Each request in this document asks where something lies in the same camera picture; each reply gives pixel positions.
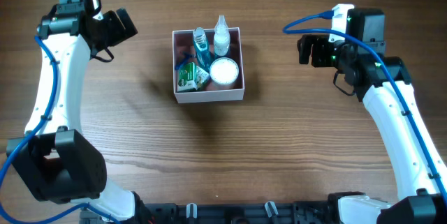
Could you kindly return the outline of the blue disposable razor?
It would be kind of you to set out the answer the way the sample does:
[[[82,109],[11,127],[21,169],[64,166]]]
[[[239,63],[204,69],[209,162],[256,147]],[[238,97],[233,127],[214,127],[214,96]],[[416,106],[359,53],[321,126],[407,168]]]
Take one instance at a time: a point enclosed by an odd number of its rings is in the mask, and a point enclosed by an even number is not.
[[[188,52],[182,52],[184,58],[178,64],[175,65],[174,69],[179,70],[182,66],[189,63],[189,59],[194,58],[195,56]]]

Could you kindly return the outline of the blue mouthwash bottle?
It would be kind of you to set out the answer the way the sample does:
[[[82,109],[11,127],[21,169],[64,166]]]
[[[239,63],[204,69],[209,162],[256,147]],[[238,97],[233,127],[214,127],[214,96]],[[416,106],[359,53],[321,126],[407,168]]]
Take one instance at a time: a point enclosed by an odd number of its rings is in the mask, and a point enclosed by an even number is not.
[[[214,59],[210,53],[210,44],[203,28],[197,27],[193,31],[193,45],[196,51],[198,65],[203,70],[209,72]]]

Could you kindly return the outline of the green white soap box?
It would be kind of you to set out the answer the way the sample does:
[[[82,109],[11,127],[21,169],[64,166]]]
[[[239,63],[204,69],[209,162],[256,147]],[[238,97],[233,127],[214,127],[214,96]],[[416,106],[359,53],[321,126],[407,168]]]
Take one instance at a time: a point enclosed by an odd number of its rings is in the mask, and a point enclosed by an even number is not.
[[[194,62],[184,64],[177,70],[177,92],[197,91],[197,70]]]

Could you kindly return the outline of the cotton swab round container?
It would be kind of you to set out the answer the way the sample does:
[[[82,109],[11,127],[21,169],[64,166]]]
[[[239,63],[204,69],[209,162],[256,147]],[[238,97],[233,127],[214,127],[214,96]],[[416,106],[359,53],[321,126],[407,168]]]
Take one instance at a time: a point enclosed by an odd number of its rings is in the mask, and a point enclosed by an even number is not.
[[[210,66],[210,77],[218,86],[230,86],[235,83],[239,76],[237,63],[228,58],[221,57],[215,60]]]

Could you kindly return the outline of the dark blue clear-cap bottle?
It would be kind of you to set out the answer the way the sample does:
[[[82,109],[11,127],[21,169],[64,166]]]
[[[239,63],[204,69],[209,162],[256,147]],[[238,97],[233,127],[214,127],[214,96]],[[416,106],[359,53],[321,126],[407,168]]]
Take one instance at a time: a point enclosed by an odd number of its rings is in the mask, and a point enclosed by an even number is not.
[[[227,57],[230,52],[230,33],[226,18],[220,15],[214,28],[214,55],[216,58]]]

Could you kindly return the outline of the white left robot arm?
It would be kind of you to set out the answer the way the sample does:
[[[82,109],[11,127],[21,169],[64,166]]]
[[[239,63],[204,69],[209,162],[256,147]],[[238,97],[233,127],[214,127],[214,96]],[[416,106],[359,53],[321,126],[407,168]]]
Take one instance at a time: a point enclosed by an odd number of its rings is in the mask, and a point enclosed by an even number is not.
[[[13,167],[36,200],[85,208],[111,223],[151,218],[136,193],[107,177],[104,157],[80,125],[87,64],[136,32],[123,8],[107,13],[53,10],[43,17],[35,37],[43,61],[34,111],[24,137],[8,141],[1,169],[5,174]]]

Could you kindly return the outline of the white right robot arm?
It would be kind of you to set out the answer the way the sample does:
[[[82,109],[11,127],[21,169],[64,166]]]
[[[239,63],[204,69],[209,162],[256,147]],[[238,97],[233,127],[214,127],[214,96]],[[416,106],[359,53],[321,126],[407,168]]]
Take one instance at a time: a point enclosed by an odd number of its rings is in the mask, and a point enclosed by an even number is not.
[[[398,57],[385,57],[383,42],[345,35],[330,41],[323,31],[298,42],[301,64],[334,67],[353,87],[376,124],[393,167],[398,202],[357,192],[333,193],[326,203],[331,223],[445,223],[446,165],[422,120],[411,78]]]

